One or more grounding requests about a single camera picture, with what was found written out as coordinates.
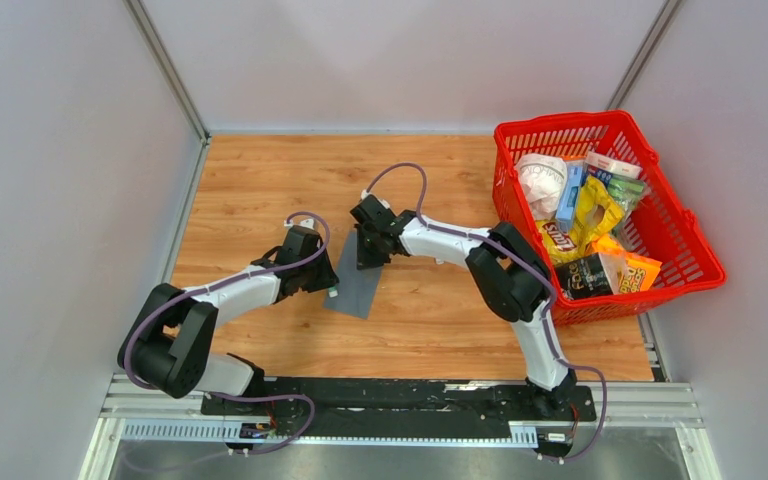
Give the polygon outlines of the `grey-blue paper envelope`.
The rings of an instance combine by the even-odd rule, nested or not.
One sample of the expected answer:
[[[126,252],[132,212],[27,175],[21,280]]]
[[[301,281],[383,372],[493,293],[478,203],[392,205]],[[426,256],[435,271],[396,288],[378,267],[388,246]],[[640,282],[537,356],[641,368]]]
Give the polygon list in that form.
[[[365,320],[369,317],[382,269],[359,270],[356,265],[357,246],[357,233],[352,230],[348,233],[337,262],[339,283],[336,295],[328,295],[323,306],[327,310]]]

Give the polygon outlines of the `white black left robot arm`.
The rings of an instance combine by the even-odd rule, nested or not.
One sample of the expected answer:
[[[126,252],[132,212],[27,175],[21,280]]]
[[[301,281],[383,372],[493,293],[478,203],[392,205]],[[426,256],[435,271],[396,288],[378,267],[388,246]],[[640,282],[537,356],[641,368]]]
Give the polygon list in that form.
[[[117,363],[141,388],[172,398],[193,391],[219,393],[239,413],[254,414],[266,399],[264,385],[255,380],[262,372],[241,357],[213,353],[215,331],[298,292],[326,291],[337,284],[322,234],[292,225],[282,244],[229,277],[188,288],[155,286],[120,347]]]

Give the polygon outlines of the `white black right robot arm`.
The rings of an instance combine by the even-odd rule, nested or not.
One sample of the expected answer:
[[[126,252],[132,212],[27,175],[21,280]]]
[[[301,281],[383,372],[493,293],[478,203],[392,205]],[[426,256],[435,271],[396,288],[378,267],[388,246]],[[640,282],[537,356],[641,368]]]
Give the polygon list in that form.
[[[412,210],[395,214],[369,193],[350,214],[360,270],[382,267],[395,255],[428,257],[467,269],[487,307],[515,333],[533,410],[552,419],[569,409],[577,376],[562,353],[551,317],[556,293],[549,269],[512,224],[468,228]]]

